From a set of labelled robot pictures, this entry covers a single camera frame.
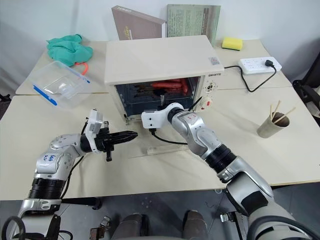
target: clear plastic container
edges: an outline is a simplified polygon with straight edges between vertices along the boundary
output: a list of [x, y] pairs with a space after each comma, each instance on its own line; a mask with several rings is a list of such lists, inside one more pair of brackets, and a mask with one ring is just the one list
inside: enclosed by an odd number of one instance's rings
[[91, 81], [87, 77], [60, 61], [35, 71], [27, 79], [31, 81], [33, 89], [52, 106], [65, 109], [77, 106], [88, 97], [88, 94], [81, 92], [90, 92], [91, 89]]

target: table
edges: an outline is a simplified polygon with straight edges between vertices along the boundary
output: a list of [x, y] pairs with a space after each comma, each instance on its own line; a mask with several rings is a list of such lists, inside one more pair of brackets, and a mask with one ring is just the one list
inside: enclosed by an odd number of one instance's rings
[[[87, 61], [89, 65], [88, 72], [85, 74], [91, 80], [92, 89], [87, 91], [84, 89], [82, 93], [106, 93], [105, 87], [105, 68], [106, 68], [106, 41], [91, 41], [83, 42], [83, 45], [90, 46], [93, 49], [93, 55]], [[33, 72], [43, 68], [44, 66], [52, 63], [54, 60], [48, 55], [48, 50], [44, 50], [43, 54], [39, 58], [38, 62], [30, 72]], [[72, 66], [73, 69], [81, 73], [83, 71], [83, 65]], [[39, 95], [33, 90], [31, 82], [26, 79], [15, 91], [17, 95]]]
[[[204, 122], [269, 184], [320, 181], [320, 162], [315, 151], [320, 142], [320, 128], [292, 87], [262, 88], [254, 93], [245, 89], [217, 90], [214, 96], [213, 108], [200, 113]], [[271, 138], [260, 138], [256, 129], [268, 116], [270, 104], [275, 105], [279, 99], [283, 112], [296, 106], [290, 125]], [[56, 136], [79, 133], [92, 108], [97, 108], [104, 119], [110, 121], [111, 132], [136, 130], [139, 136], [116, 145], [111, 162], [106, 162], [105, 154], [89, 153], [72, 174], [67, 198], [225, 186], [215, 172], [189, 150], [146, 155], [148, 147], [162, 142], [142, 129], [140, 122], [125, 125], [109, 94], [90, 94], [73, 111], [51, 107], [38, 95], [18, 95], [0, 121], [1, 200], [27, 196], [37, 158]], [[157, 134], [182, 141], [169, 125]]]
[[[93, 48], [93, 56], [87, 62], [89, 64], [89, 70], [86, 76], [92, 81], [92, 91], [89, 93], [107, 93], [105, 87], [105, 63], [106, 63], [106, 41], [92, 41], [85, 42], [84, 45]], [[259, 39], [255, 40], [245, 40], [243, 41], [243, 49], [241, 51], [223, 49], [221, 48], [221, 42], [219, 42], [214, 49], [219, 56], [222, 65], [227, 67], [231, 65], [237, 65], [239, 59], [242, 58], [255, 58], [255, 57], [267, 57], [270, 54], [262, 45]], [[48, 56], [47, 50], [45, 50], [42, 56], [39, 58], [38, 62], [32, 69], [32, 74], [34, 71], [44, 67], [45, 65], [51, 63], [53, 60]], [[79, 73], [82, 72], [82, 66], [72, 67], [78, 70]], [[245, 76], [247, 83], [250, 88], [257, 87], [262, 83], [270, 74], [256, 74]], [[223, 76], [216, 77], [216, 84], [218, 88], [223, 89], [245, 89], [245, 85], [241, 80], [240, 72], [238, 69], [231, 68], [226, 69]], [[282, 72], [278, 72], [273, 78], [271, 78], [267, 83], [265, 83], [261, 88], [281, 88], [281, 87], [291, 87], [291, 83], [284, 76]], [[15, 92], [17, 95], [38, 95], [32, 88], [31, 83], [25, 80]]]

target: toaster oven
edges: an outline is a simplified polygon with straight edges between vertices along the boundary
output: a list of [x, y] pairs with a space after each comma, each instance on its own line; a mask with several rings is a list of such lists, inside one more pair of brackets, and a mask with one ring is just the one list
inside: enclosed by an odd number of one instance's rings
[[170, 103], [211, 107], [215, 77], [224, 73], [207, 36], [109, 41], [105, 85], [125, 121]]

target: green cloth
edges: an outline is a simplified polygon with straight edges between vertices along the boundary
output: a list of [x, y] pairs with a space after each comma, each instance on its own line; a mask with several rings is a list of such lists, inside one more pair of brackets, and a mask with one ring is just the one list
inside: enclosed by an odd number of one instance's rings
[[93, 54], [91, 47], [81, 45], [82, 37], [79, 34], [53, 38], [47, 42], [48, 55], [68, 67], [88, 61]]

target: green book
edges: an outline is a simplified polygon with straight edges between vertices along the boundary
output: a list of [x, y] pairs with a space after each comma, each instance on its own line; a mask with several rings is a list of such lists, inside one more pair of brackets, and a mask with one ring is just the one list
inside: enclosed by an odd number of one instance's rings
[[215, 45], [220, 6], [168, 4], [167, 36], [206, 35]]

